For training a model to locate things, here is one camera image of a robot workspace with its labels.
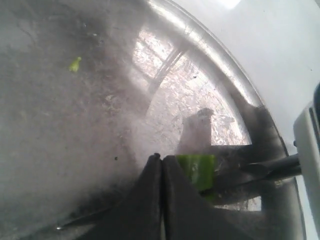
white surface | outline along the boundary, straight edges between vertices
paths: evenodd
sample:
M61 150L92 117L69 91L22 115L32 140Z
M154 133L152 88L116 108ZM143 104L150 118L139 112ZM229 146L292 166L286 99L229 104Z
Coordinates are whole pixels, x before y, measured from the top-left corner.
M314 0L174 0L204 24L248 74L295 154L293 124L320 79L320 8ZM302 177L297 179L306 234L317 239Z

metal surface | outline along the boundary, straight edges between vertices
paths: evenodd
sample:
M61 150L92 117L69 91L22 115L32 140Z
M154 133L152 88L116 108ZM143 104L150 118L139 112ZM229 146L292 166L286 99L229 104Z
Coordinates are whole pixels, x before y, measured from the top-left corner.
M172 3L0 4L0 239L73 239L85 229L51 226L86 202L114 205L154 152L210 151L219 170L248 163L219 146L285 156L245 72ZM295 180L257 189L232 193L230 221L257 239L302 239Z

scratched metal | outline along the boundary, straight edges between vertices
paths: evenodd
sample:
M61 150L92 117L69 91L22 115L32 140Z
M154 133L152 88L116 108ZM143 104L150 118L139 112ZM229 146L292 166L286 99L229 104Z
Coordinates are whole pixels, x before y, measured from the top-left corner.
M245 72L166 1L0 0L0 109L2 240L74 239L86 228L55 224L117 203L155 152L211 151L218 170L248 161L217 146L285 155ZM257 239L293 235L279 222L302 239L294 180L261 189L267 205L241 189L216 207Z

green vegetable piece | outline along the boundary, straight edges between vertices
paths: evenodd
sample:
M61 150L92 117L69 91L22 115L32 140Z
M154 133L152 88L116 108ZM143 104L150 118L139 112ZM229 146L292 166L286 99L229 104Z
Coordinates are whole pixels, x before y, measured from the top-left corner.
M82 58L80 56L78 56L69 66L69 71L70 72L78 72L79 70L79 64L80 64L80 61L82 60Z
M214 186L214 155L177 155L176 159L192 185L200 192Z

green food fragment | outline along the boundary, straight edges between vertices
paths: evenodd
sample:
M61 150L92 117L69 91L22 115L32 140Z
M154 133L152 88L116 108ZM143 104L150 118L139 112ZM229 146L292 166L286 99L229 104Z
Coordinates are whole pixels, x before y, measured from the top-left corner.
M81 57L78 56L69 66L69 71L76 73L79 70L79 64L81 61Z
M211 189L214 186L214 155L177 155L176 159L198 191Z

